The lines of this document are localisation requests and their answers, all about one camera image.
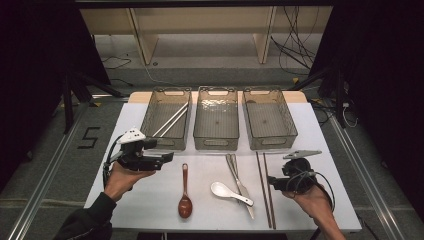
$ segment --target chopsticks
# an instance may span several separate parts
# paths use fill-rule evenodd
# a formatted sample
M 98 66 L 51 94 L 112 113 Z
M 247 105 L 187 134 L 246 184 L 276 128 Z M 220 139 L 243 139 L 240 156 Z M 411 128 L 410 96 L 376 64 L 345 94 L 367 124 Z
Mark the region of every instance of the chopsticks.
M 262 178 L 262 170 L 261 170 L 261 164 L 259 162 L 259 154 L 258 154 L 258 152 L 256 152 L 256 161 L 258 162 L 259 176 L 261 178 L 262 193 L 263 193 L 263 196 L 264 196 L 266 216 L 267 216 L 267 219 L 268 219 L 268 227 L 273 228 L 275 230 L 276 226 L 275 226 L 274 207 L 273 207 L 273 204 L 272 204 L 271 189 L 269 187 L 269 182 L 268 182 L 268 167 L 267 167 L 267 164 L 266 164 L 265 153 L 263 153 L 263 158 L 264 158 L 264 164 L 265 164 L 266 184 L 268 186 L 268 195 L 269 195 L 268 198 L 269 198 L 269 204 L 270 204 L 270 208 L 271 208 L 271 217 L 270 217 L 270 214 L 269 214 L 268 201 L 267 201 L 267 198 L 266 198 L 264 181 L 263 181 L 263 178 Z
M 268 186 L 269 205 L 271 207 L 272 226 L 273 226 L 274 229 L 276 229 L 276 226 L 275 226 L 275 215 L 274 215 L 274 205 L 272 204 L 271 188 L 270 188 L 269 182 L 268 182 L 268 167 L 266 165 L 265 153 L 263 153 L 263 155 L 264 155 L 264 164 L 265 164 L 266 185 Z
M 174 120 L 172 123 L 171 123 L 171 125 L 169 125 L 168 126 L 168 128 L 165 130 L 165 131 L 163 131 L 163 133 L 159 136 L 159 137 L 163 137 L 168 131 L 169 131 L 169 129 L 171 129 L 172 128 L 172 126 L 174 126 L 174 124 L 187 112 L 187 105 L 188 105 L 188 102 L 186 102 L 185 104 L 184 104 L 184 106 L 182 106 L 174 115 L 172 115 L 172 117 L 170 117 L 169 119 L 168 119 L 168 121 L 166 121 L 166 123 L 164 123 L 163 125 L 162 125 L 162 127 L 161 128 L 159 128 L 159 130 L 157 130 L 153 135 L 152 135 L 152 137 L 155 137 L 160 131 L 162 131 L 162 129 L 164 128 L 164 127 L 166 127 L 166 125 L 168 124 L 168 123 L 170 123 L 172 120 Z

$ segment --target hand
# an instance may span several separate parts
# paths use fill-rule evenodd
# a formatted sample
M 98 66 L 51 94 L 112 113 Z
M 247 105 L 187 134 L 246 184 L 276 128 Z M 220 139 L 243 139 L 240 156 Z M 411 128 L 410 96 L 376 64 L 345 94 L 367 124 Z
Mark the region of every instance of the hand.
M 283 195 L 293 199 L 304 212 L 314 219 L 326 239 L 345 239 L 334 219 L 328 198 L 319 187 L 314 185 L 304 194 L 283 192 Z
M 118 162 L 115 162 L 104 193 L 113 201 L 117 202 L 138 180 L 155 173 L 156 171 L 131 171 L 123 168 Z
M 313 219 L 333 216 L 327 196 L 315 185 L 304 194 L 283 192 L 283 195 L 292 198 Z

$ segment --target transparent plastic bin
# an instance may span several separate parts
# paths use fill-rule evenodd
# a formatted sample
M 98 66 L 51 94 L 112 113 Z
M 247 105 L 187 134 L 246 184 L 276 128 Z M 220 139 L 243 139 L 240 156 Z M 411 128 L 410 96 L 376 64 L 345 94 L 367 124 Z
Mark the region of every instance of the transparent plastic bin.
M 199 88 L 193 137 L 197 150 L 237 150 L 240 132 L 235 87 Z
M 292 147 L 298 133 L 279 87 L 246 87 L 242 105 L 251 150 Z
M 140 130 L 158 140 L 156 149 L 185 150 L 191 108 L 191 88 L 155 87 Z

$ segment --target white tabletop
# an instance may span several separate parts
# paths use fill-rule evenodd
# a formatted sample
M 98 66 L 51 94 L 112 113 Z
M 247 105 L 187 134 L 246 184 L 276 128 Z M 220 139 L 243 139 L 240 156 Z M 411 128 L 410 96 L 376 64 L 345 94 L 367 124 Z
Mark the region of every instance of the white tabletop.
M 132 191 L 124 195 L 113 213 L 111 221 L 114 228 L 158 232 L 215 230 L 287 232 L 316 229 L 312 219 L 293 200 L 285 198 L 272 186 L 276 230 L 268 227 L 256 154 L 249 148 L 241 106 L 239 107 L 240 139 L 236 152 L 199 152 L 194 148 L 193 127 L 196 107 L 195 105 L 192 107 L 186 150 L 175 152 L 172 162 L 164 164 L 162 170 L 157 171 L 155 175 L 140 180 Z M 310 156 L 307 159 L 316 172 L 322 173 L 329 180 L 333 188 L 336 198 L 334 211 L 336 221 L 342 231 L 361 230 L 311 105 L 309 103 L 288 103 L 288 107 L 299 135 L 292 148 L 266 152 L 269 175 L 278 178 L 285 177 L 281 169 L 287 162 L 287 160 L 283 160 L 283 156 L 288 153 L 295 150 L 321 150 L 322 154 Z M 102 164 L 113 141 L 131 127 L 140 128 L 146 109 L 147 104 L 145 103 L 124 104 L 104 159 L 101 163 L 99 162 L 99 171 L 85 207 L 91 206 L 99 193 L 103 191 Z M 114 152 L 116 153 L 118 150 L 119 146 L 116 146 Z M 243 204 L 237 203 L 234 199 L 216 197 L 210 190 L 211 184 L 216 181 L 226 184 L 233 191 L 236 190 L 235 181 L 225 160 L 226 153 L 235 153 L 237 156 L 239 178 L 254 201 L 255 219 L 250 218 Z M 158 152 L 145 152 L 145 155 L 153 154 L 158 154 Z M 262 176 L 265 177 L 262 154 L 259 155 Z M 180 218 L 177 209 L 183 192 L 181 168 L 183 163 L 188 164 L 188 195 L 193 202 L 193 213 L 188 219 Z M 325 181 L 319 176 L 317 178 L 329 190 Z

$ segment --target brown spoon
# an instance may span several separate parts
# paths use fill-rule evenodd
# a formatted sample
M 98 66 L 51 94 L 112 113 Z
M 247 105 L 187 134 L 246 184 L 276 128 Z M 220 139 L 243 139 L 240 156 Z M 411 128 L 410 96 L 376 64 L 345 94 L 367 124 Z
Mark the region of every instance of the brown spoon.
M 191 215 L 193 210 L 193 204 L 191 203 L 190 198 L 187 195 L 187 176 L 188 176 L 188 165 L 187 163 L 183 164 L 183 181 L 184 181 L 184 193 L 183 197 L 178 204 L 178 213 L 182 218 L 188 218 Z

